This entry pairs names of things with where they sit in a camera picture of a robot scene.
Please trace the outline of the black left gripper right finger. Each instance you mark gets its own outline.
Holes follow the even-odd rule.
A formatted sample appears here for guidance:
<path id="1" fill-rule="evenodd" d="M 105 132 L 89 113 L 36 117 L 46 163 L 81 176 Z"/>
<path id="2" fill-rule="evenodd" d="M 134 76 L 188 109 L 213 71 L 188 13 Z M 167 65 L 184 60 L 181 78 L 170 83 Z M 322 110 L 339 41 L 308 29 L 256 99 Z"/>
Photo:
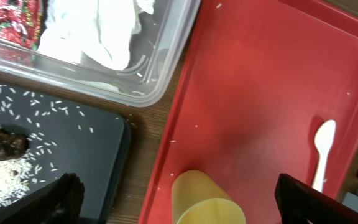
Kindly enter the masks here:
<path id="1" fill-rule="evenodd" d="M 282 224 L 358 224 L 358 212 L 288 174 L 278 176 L 275 201 Z"/>

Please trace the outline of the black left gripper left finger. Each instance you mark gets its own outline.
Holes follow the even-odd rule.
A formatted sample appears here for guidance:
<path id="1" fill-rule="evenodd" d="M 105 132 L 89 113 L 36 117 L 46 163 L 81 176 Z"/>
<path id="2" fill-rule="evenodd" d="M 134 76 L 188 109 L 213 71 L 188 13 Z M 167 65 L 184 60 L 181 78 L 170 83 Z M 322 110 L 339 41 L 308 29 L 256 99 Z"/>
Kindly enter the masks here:
<path id="1" fill-rule="evenodd" d="M 74 174 L 59 179 L 0 209 L 0 224 L 74 224 L 80 218 L 85 186 Z"/>

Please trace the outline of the white plastic spoon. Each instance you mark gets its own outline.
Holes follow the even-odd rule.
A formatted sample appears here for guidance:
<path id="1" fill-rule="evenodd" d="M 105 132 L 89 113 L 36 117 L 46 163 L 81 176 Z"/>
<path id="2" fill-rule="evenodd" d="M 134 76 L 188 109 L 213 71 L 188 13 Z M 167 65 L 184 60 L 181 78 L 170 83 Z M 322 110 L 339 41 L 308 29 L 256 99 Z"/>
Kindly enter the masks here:
<path id="1" fill-rule="evenodd" d="M 324 176 L 326 172 L 328 156 L 334 143 L 336 133 L 335 120 L 324 122 L 314 136 L 314 146 L 318 152 L 318 164 L 314 175 L 312 188 L 323 192 Z"/>

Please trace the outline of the yellow plastic cup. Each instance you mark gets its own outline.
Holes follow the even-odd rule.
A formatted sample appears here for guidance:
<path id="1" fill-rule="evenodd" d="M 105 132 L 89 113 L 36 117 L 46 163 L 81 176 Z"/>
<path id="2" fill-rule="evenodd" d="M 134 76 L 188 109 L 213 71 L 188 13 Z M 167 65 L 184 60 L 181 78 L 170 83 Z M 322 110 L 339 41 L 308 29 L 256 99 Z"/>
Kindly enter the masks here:
<path id="1" fill-rule="evenodd" d="M 205 173 L 189 170 L 172 185 L 172 220 L 179 224 L 245 224 L 241 207 Z"/>

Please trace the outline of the white napkin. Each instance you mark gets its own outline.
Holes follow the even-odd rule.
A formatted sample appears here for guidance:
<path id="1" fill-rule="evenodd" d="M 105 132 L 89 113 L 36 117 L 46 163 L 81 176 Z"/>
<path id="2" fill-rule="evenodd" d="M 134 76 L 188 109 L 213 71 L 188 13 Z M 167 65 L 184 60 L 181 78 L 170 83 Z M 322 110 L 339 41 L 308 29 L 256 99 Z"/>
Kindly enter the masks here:
<path id="1" fill-rule="evenodd" d="M 80 63 L 85 54 L 112 70 L 130 61 L 133 35 L 142 30 L 139 15 L 154 13 L 154 0 L 49 0 L 46 29 L 37 51 Z"/>

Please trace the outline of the red candy wrapper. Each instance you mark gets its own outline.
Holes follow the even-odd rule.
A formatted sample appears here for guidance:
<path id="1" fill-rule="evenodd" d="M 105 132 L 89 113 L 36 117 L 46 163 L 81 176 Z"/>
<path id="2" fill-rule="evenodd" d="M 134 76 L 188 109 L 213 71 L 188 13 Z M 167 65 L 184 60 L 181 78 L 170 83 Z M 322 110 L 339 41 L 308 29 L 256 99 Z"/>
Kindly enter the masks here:
<path id="1" fill-rule="evenodd" d="M 0 39 L 37 49 L 43 12 L 42 0 L 0 0 Z"/>

